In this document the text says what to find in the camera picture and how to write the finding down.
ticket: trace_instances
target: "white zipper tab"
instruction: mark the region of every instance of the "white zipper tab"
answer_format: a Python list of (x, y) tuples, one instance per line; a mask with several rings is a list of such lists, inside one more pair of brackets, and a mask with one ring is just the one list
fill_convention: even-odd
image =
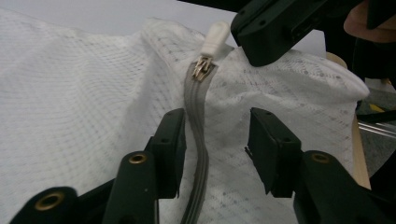
[(201, 48), (201, 57), (195, 65), (192, 78), (202, 81), (210, 74), (214, 67), (212, 60), (219, 53), (229, 35), (230, 25), (225, 21), (218, 21), (210, 27), (204, 45)]

